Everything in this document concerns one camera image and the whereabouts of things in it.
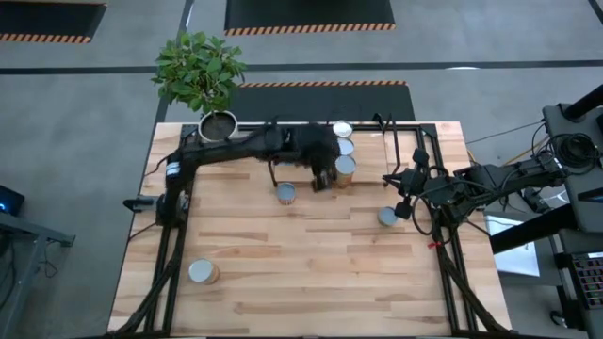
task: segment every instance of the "can lid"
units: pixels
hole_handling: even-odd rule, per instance
[[[333,132],[338,137],[349,137],[351,136],[353,129],[351,128],[350,123],[347,121],[336,121],[333,125]]]
[[[379,210],[379,222],[383,225],[394,226],[394,224],[398,221],[398,217],[396,217],[396,211],[394,211],[391,207],[384,207]]]
[[[342,155],[335,160],[335,167],[341,174],[352,174],[356,171],[356,161],[351,156]]]
[[[276,187],[276,196],[279,200],[289,201],[295,198],[295,187],[290,183],[282,183]]]
[[[339,151],[341,152],[341,155],[350,155],[354,153],[354,143],[351,142],[350,139],[340,137],[337,140],[337,143],[339,144]]]
[[[188,276],[196,283],[203,283],[211,277],[214,265],[209,260],[200,259],[190,264],[188,267]]]

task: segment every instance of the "potted plant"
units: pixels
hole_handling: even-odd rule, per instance
[[[245,80],[245,64],[235,60],[240,48],[227,47],[225,42],[208,39],[203,32],[182,33],[179,40],[168,40],[152,79],[161,85],[159,97],[202,111],[199,134],[205,141],[224,140],[237,132],[236,117],[228,108],[235,79]]]

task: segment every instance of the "black floor mat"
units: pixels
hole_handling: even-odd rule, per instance
[[[0,2],[0,41],[88,43],[106,5]]]
[[[375,113],[414,121],[404,81],[243,84],[231,109],[240,121],[370,121]]]
[[[227,36],[391,30],[389,0],[228,0]]]

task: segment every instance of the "tin can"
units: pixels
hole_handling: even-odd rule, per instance
[[[351,123],[347,121],[336,121],[333,124],[333,132],[338,137],[350,137],[353,131]]]
[[[199,259],[188,267],[188,276],[196,283],[212,284],[220,277],[220,270],[209,260]]]
[[[290,183],[279,184],[276,187],[276,197],[283,205],[290,205],[295,201],[295,187]]]
[[[392,227],[398,221],[396,211],[391,207],[384,207],[379,210],[379,223],[384,227]]]
[[[335,160],[335,169],[337,170],[337,185],[345,188],[351,184],[351,178],[356,172],[356,161],[348,155],[339,156]]]
[[[351,156],[354,153],[354,143],[350,139],[340,137],[337,139],[337,143],[339,144],[341,155]]]

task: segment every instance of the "green leaves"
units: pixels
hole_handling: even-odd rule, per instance
[[[209,61],[209,64],[207,65],[208,73],[215,73],[221,69],[222,69],[222,62],[217,57],[214,57],[213,59],[211,59],[211,61]]]
[[[228,109],[231,91],[237,86],[234,79],[245,79],[245,64],[235,60],[241,55],[240,48],[225,43],[203,32],[182,32],[177,40],[168,40],[155,62],[157,74],[151,79],[160,86],[158,95],[204,114]]]

